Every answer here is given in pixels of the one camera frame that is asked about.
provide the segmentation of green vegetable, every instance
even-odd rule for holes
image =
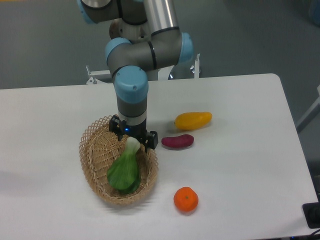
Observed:
[[[124,193],[130,193],[130,191],[132,193],[139,187],[140,176],[136,156],[139,148],[139,141],[134,137],[128,137],[124,152],[107,170],[106,177],[114,189]]]
[[[132,185],[129,188],[127,188],[125,190],[119,190],[119,192],[121,194],[131,194],[131,193],[135,192],[139,188],[140,182],[141,182],[141,179],[140,179],[140,176],[138,174],[138,177],[135,179],[135,181],[132,183]]]

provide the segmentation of wicker basket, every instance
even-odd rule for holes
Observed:
[[[118,141],[116,134],[109,131],[112,116],[100,118],[85,130],[82,135],[79,153],[84,176],[92,190],[104,201],[117,205],[128,205],[143,198],[157,180],[158,161],[156,152],[145,147],[137,152],[137,163],[140,170],[139,188],[130,194],[120,194],[112,188],[107,179],[107,170],[125,150],[129,136],[124,135]]]

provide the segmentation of purple sweet potato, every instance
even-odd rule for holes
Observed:
[[[168,136],[161,140],[161,143],[169,148],[181,149],[187,148],[194,143],[194,137],[189,134],[184,134],[181,136]]]

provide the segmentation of orange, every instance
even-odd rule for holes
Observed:
[[[180,211],[190,212],[197,207],[199,198],[195,191],[188,186],[184,186],[176,191],[173,202]]]

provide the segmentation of yellow mango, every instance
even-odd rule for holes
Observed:
[[[176,117],[174,124],[180,130],[195,130],[208,124],[212,119],[211,112],[186,112]]]

